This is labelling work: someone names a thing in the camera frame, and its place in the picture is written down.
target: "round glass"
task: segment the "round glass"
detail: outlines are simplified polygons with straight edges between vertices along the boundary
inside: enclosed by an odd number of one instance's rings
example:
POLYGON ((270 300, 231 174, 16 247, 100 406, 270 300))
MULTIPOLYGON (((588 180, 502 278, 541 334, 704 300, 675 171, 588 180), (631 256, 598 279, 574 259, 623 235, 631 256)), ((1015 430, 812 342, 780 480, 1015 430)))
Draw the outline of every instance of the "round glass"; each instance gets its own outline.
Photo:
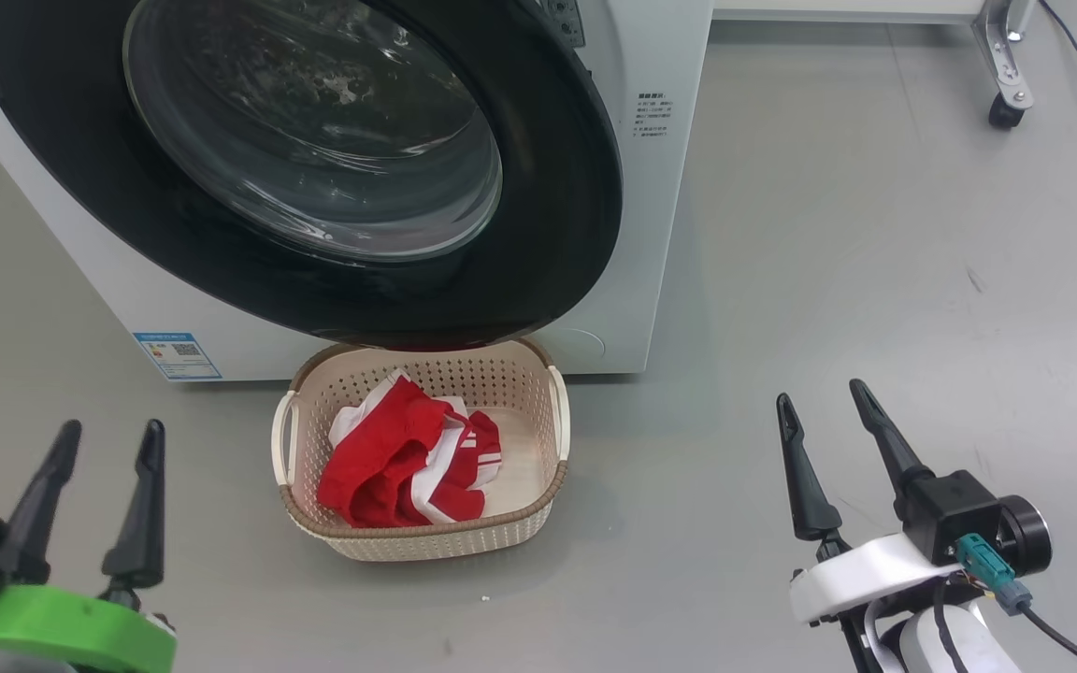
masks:
POLYGON ((472 95, 359 0, 141 0, 124 72, 198 186, 311 254, 440 255, 496 209, 500 151, 472 95))

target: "teal connector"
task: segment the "teal connector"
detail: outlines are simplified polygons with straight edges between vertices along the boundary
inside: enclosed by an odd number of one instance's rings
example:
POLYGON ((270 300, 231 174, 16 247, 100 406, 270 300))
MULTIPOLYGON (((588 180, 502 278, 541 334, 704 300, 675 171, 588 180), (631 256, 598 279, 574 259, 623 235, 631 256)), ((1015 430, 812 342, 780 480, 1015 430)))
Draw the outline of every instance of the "teal connector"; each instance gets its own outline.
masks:
POLYGON ((969 574, 978 577, 991 591, 1001 591, 1017 579, 1017 572, 978 533, 959 537, 954 555, 969 574))

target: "cable connector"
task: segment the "cable connector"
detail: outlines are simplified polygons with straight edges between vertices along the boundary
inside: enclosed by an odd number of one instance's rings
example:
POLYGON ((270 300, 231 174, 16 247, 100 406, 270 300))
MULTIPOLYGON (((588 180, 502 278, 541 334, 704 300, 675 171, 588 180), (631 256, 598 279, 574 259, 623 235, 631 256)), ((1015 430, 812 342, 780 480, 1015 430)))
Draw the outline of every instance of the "cable connector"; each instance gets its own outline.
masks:
POLYGON ((1017 572, 978 533, 959 537, 959 546, 953 553, 963 570, 988 586, 989 591, 995 594, 995 602, 1009 617, 1021 614, 1021 604, 1033 602, 1033 593, 1017 580, 1017 572))

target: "basket bottom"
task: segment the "basket bottom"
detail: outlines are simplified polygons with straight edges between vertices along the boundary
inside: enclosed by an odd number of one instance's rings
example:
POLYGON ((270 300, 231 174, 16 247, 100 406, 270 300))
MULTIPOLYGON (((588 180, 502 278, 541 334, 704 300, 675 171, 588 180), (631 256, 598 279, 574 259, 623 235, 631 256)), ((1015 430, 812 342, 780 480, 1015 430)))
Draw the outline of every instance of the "basket bottom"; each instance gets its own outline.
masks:
POLYGON ((546 471, 530 420, 522 412, 507 408, 470 408, 467 413, 473 410, 481 410, 495 422, 501 439, 501 467, 496 478, 484 486, 482 516, 508 514, 531 506, 547 491, 550 478, 543 476, 546 471))

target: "green bracket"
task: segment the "green bracket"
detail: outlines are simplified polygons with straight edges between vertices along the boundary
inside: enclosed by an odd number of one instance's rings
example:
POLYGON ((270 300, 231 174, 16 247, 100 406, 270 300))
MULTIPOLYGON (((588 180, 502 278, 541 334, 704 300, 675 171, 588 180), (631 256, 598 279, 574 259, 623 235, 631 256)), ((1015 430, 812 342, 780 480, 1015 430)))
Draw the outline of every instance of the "green bracket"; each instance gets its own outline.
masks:
POLYGON ((10 585, 0 592, 0 648, 107 673, 170 673, 177 639, 123 605, 10 585))

